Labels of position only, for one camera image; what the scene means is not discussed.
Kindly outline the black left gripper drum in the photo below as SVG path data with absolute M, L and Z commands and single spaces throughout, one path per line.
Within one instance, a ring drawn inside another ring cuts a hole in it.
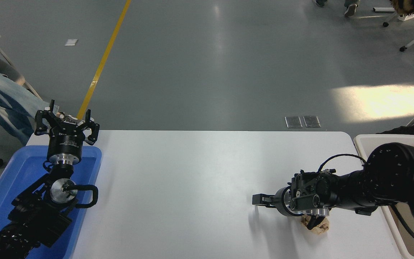
M 82 146 L 85 140 L 83 125 L 69 122 L 59 122 L 49 130 L 48 159 L 60 159 L 68 156 L 70 159 L 82 158 Z

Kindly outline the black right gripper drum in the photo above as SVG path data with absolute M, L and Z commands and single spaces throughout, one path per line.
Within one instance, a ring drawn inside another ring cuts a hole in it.
M 290 209 L 290 203 L 292 198 L 299 197 L 299 191 L 293 192 L 291 190 L 291 186 L 283 187 L 275 193 L 275 208 L 278 210 L 279 213 L 286 217 L 299 217 L 303 214 L 301 211 L 297 211 L 295 213 L 293 210 Z

